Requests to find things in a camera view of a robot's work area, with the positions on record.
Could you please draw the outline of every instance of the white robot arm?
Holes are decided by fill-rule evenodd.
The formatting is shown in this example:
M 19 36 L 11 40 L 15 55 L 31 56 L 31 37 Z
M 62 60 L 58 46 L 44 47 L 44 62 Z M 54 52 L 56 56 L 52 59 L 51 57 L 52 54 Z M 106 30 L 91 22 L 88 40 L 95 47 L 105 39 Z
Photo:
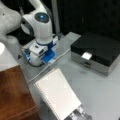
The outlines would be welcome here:
M 23 31 L 36 37 L 39 44 L 49 44 L 52 39 L 52 22 L 40 0 L 29 0 L 35 10 L 22 17 Z
M 29 0 L 35 10 L 22 17 L 21 27 L 23 31 L 35 37 L 34 43 L 29 46 L 30 55 L 27 54 L 28 61 L 34 66 L 39 66 L 41 62 L 49 62 L 55 53 L 52 48 L 56 45 L 53 40 L 52 22 L 44 5 L 40 0 Z
M 22 65 L 24 64 L 24 57 L 18 39 L 14 36 L 7 35 L 18 29 L 20 24 L 21 15 L 17 11 L 6 7 L 0 0 L 0 42 L 5 44 L 15 60 Z

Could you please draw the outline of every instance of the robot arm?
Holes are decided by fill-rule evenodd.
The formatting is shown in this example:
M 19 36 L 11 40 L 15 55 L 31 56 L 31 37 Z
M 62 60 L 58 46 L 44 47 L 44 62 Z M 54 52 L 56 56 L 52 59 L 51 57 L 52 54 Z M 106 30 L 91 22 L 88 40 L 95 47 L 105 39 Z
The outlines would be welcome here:
M 33 66 L 39 66 L 41 62 L 48 63 L 54 56 L 52 22 L 43 3 L 40 0 L 29 0 L 35 10 L 22 17 L 21 27 L 23 31 L 35 37 L 34 43 L 29 46 L 27 60 Z
M 29 0 L 29 1 L 36 10 L 41 9 L 40 11 L 47 13 L 45 7 L 43 6 L 43 4 L 40 0 Z
M 35 7 L 30 14 L 22 17 L 23 31 L 36 38 L 39 44 L 52 42 L 52 22 L 40 0 L 29 0 Z

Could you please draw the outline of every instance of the cable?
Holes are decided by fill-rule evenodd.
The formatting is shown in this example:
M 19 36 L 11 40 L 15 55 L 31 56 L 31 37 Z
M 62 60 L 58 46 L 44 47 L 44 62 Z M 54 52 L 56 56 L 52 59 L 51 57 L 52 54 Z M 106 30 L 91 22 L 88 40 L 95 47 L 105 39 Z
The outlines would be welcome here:
M 27 83 L 29 84 L 30 82 L 32 82 L 34 79 L 36 79 L 39 75 L 41 75 L 45 70 L 47 70 L 51 65 L 53 65 L 57 60 L 59 60 L 61 57 L 63 57 L 65 54 L 67 54 L 70 51 L 70 49 L 68 49 L 66 52 L 64 52 L 62 55 L 58 56 L 56 59 L 54 59 L 52 62 L 50 62 L 42 71 L 40 71 L 40 73 L 38 73 L 38 75 L 36 75 L 34 78 L 32 78 L 31 80 L 29 80 Z

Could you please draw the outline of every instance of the box lid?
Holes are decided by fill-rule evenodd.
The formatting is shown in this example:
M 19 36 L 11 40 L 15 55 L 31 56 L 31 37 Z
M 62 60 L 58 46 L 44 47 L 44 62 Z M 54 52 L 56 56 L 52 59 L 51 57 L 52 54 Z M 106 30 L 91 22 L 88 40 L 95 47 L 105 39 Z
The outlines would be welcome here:
M 109 67 L 120 54 L 120 42 L 86 32 L 71 45 L 71 51 L 80 55 L 91 53 L 92 60 Z

